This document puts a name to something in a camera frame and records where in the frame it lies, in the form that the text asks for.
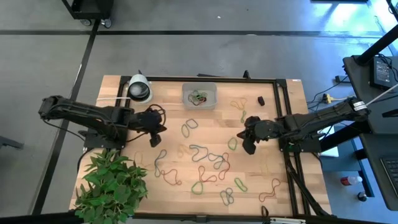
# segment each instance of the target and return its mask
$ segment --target potted plant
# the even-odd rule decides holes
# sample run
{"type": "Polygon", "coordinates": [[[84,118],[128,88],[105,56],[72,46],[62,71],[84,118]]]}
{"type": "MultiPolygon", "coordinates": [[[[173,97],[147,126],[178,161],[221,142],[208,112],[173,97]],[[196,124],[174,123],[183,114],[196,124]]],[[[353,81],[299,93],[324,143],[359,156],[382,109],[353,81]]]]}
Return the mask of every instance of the potted plant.
{"type": "Polygon", "coordinates": [[[104,149],[91,157],[84,176],[88,189],[80,185],[81,194],[76,189],[75,215],[92,224],[117,224],[126,222],[129,215],[134,215],[139,202],[147,197],[145,181],[146,169],[136,166],[128,167],[126,156],[117,156],[117,151],[104,149]]]}

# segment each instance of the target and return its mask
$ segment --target white camera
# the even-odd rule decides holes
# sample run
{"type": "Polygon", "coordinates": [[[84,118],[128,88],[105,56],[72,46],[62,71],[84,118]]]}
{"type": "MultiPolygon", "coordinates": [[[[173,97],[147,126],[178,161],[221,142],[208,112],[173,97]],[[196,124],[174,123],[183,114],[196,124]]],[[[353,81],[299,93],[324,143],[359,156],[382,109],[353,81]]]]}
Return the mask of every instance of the white camera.
{"type": "Polygon", "coordinates": [[[133,75],[129,82],[127,96],[139,103],[147,103],[153,97],[150,83],[142,74],[133,75]]]}

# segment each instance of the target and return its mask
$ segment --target plastic bin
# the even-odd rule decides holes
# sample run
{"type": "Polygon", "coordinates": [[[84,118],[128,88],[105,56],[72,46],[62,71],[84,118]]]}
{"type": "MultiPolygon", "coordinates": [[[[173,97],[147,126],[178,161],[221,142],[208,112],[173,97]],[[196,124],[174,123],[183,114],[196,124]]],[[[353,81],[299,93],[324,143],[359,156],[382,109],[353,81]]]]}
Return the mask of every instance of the plastic bin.
{"type": "Polygon", "coordinates": [[[182,84],[182,102],[187,110],[213,110],[217,105],[217,86],[213,82],[190,82],[182,84]],[[193,91],[207,93],[204,103],[195,106],[188,101],[188,95],[193,91]]]}

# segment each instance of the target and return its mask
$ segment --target wooden table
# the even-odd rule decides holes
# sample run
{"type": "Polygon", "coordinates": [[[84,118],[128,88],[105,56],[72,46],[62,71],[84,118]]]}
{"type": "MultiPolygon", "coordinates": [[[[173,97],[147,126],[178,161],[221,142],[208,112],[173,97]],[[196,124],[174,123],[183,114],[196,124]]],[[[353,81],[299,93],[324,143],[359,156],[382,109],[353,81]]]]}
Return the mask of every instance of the wooden table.
{"type": "MultiPolygon", "coordinates": [[[[116,97],[119,87],[120,76],[106,75],[103,78],[98,98],[116,97]]],[[[154,97],[150,104],[157,103],[166,110],[167,121],[166,132],[161,133],[162,142],[155,148],[149,144],[149,136],[145,135],[130,142],[122,150],[122,155],[128,156],[137,162],[137,165],[147,168],[148,175],[144,178],[149,191],[148,199],[143,199],[136,213],[160,213],[160,214],[207,214],[207,215],[261,215],[260,207],[265,205],[270,215],[291,216],[289,188],[284,164],[283,154],[279,151],[276,139],[263,141],[257,145],[254,155],[247,154],[241,146],[242,140],[238,139],[235,151],[228,148],[227,142],[236,137],[236,134],[244,129],[240,122],[242,111],[232,107],[230,102],[245,97],[248,101],[245,106],[247,116],[259,116],[261,119],[274,119],[277,117],[273,87],[264,83],[216,83],[218,91],[218,104],[212,111],[187,111],[183,108],[181,101],[183,82],[152,82],[154,97]],[[257,97],[262,96],[265,106],[260,106],[257,97]],[[183,137],[181,127],[186,120],[193,118],[199,127],[190,129],[189,138],[183,137]],[[203,194],[195,195],[191,187],[199,181],[198,167],[206,168],[203,178],[218,175],[219,171],[225,169],[224,163],[219,170],[213,168],[213,162],[207,158],[199,162],[193,162],[194,150],[189,145],[197,144],[208,148],[213,154],[229,154],[230,169],[224,180],[203,183],[203,194]],[[182,185],[169,185],[163,176],[156,178],[154,175],[154,160],[162,149],[167,150],[167,156],[158,161],[159,168],[164,171],[177,169],[177,179],[182,185]],[[234,183],[239,177],[247,192],[242,192],[234,183]],[[281,185],[276,187],[276,194],[268,197],[264,202],[259,201],[261,192],[272,192],[271,181],[278,178],[281,185]],[[224,205],[220,192],[226,188],[233,189],[234,203],[224,205]]],[[[308,113],[307,104],[303,92],[301,80],[287,80],[289,98],[293,113],[308,113]]],[[[283,93],[279,91],[284,108],[283,93]]],[[[115,100],[97,101],[97,106],[114,106],[115,100]]],[[[131,102],[131,107],[136,111],[145,110],[149,104],[138,104],[131,102]]],[[[137,136],[130,132],[129,139],[137,136]]],[[[87,154],[81,161],[80,167],[90,163],[87,154]]],[[[305,183],[317,202],[327,212],[331,212],[322,169],[319,161],[309,153],[301,154],[305,183]]],[[[84,169],[80,169],[76,186],[87,184],[82,177],[84,169]]],[[[174,173],[166,175],[169,182],[174,182],[174,173]]],[[[74,208],[76,196],[72,194],[70,208],[74,208]]],[[[296,186],[298,210],[303,213],[301,194],[296,186]]]]}

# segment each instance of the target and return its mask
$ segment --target gray floor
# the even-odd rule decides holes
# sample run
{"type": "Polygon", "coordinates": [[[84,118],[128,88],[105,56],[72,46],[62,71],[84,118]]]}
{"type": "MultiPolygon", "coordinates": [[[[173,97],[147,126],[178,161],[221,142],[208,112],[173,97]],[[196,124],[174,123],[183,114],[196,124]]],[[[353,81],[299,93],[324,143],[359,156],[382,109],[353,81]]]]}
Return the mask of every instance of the gray floor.
{"type": "MultiPolygon", "coordinates": [[[[378,11],[367,4],[307,0],[115,0],[113,14],[111,30],[379,31],[374,19],[378,11]]],[[[89,28],[74,21],[60,1],[0,0],[0,30],[27,29],[89,28]]],[[[361,54],[376,40],[97,35],[78,101],[95,102],[103,75],[132,75],[138,69],[145,75],[207,73],[241,77],[244,70],[249,70],[252,77],[299,78],[303,80],[307,99],[311,100],[315,93],[332,86],[334,76],[344,75],[343,57],[361,54]]],[[[9,147],[0,150],[0,217],[29,213],[56,131],[40,121],[37,114],[40,100],[50,95],[70,94],[87,41],[87,35],[0,35],[0,94],[3,96],[0,103],[5,105],[0,110],[0,135],[25,143],[23,151],[9,147]]],[[[383,53],[391,54],[388,49],[383,53]]],[[[352,95],[353,89],[340,85],[329,93],[340,98],[352,95]]],[[[80,129],[77,125],[69,128],[80,129]]],[[[81,141],[67,134],[44,213],[68,209],[81,149],[81,141]]],[[[397,212],[387,210],[375,181],[372,185],[376,198],[359,202],[354,197],[360,186],[340,186],[338,179],[344,175],[325,173],[333,214],[379,222],[398,219],[397,212]]]]}

